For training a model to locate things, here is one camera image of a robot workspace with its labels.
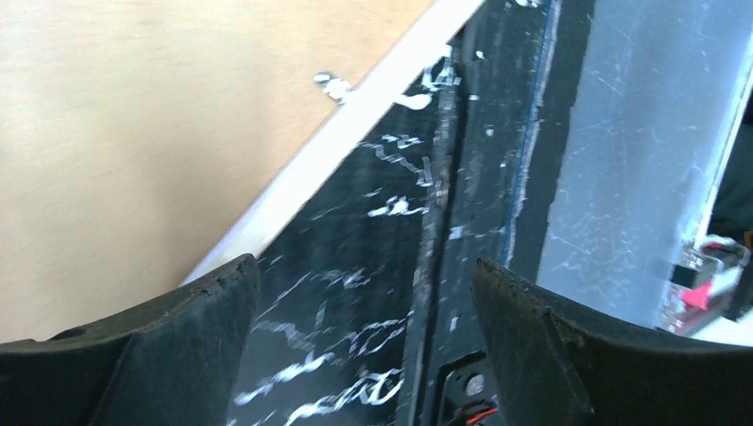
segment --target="blue line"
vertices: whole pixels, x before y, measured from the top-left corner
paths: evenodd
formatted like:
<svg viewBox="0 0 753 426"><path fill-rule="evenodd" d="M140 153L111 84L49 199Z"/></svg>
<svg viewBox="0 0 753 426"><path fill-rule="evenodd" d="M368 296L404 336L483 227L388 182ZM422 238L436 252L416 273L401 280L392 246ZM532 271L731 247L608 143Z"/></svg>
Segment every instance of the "blue line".
<svg viewBox="0 0 753 426"><path fill-rule="evenodd" d="M541 66L543 62L543 53L544 48L546 46L547 41L547 35L549 33L549 20L551 17L551 4L555 2L556 0L550 0L550 2L547 4L546 7L546 22L543 26L543 36L542 36L542 44L539 48L539 60L536 63L536 72L534 73L534 89L531 91L531 109L528 111L528 118L526 119L526 130L523 132L523 144L520 148L520 162L518 164L518 174L515 177L515 186L512 188L512 203L510 206L510 212L507 216L507 222L505 223L504 228L504 237L502 242L502 254L500 255L500 264L504 264L507 260L507 251L510 249L510 227L512 224L513 216L515 215L515 204L516 200L518 199L518 192L519 192L519 182L521 180L521 175L523 172L523 161L526 158L526 148L527 148L527 142L528 142L528 135L531 131L531 122L534 119L534 110L536 108L535 100L536 100L536 91L538 89L539 85L539 73L541 71Z"/></svg>

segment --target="orange wire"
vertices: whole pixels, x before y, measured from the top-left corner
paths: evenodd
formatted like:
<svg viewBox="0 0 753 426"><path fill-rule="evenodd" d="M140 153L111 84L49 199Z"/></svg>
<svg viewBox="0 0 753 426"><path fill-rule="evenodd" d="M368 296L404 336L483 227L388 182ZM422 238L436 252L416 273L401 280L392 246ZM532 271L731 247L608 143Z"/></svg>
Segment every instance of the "orange wire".
<svg viewBox="0 0 753 426"><path fill-rule="evenodd" d="M489 417L490 415L496 413L497 411L499 411L498 406L495 406L494 408L489 408L487 411L482 411L474 415L470 419L466 420L465 424L476 424L477 422Z"/></svg>

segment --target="transparent plastic sheet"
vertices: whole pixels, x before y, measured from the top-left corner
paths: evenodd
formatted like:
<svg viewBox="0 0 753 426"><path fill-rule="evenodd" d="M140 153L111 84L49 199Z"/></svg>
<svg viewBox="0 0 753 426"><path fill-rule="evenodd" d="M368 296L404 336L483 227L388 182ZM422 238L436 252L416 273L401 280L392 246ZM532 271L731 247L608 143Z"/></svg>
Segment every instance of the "transparent plastic sheet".
<svg viewBox="0 0 753 426"><path fill-rule="evenodd" d="M655 324L672 263L705 231L749 95L751 31L748 0L597 3L539 285Z"/></svg>

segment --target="marble pattern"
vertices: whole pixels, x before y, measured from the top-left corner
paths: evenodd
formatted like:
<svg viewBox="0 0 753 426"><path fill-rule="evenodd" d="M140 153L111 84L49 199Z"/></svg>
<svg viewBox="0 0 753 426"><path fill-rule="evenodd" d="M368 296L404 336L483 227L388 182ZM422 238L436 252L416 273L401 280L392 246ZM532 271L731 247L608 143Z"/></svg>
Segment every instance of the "marble pattern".
<svg viewBox="0 0 753 426"><path fill-rule="evenodd" d="M228 425L391 425L404 385L437 97L428 67L259 259L257 323Z"/></svg>

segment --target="pink object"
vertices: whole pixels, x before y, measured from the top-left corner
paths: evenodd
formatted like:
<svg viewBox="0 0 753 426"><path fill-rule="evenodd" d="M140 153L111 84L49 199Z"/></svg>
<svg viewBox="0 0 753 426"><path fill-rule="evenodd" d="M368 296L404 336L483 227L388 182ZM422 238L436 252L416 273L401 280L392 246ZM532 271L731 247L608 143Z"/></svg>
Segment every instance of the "pink object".
<svg viewBox="0 0 753 426"><path fill-rule="evenodd" d="M709 309L709 293L711 292L711 281L683 293L683 303L694 308L701 308L704 311Z"/></svg>

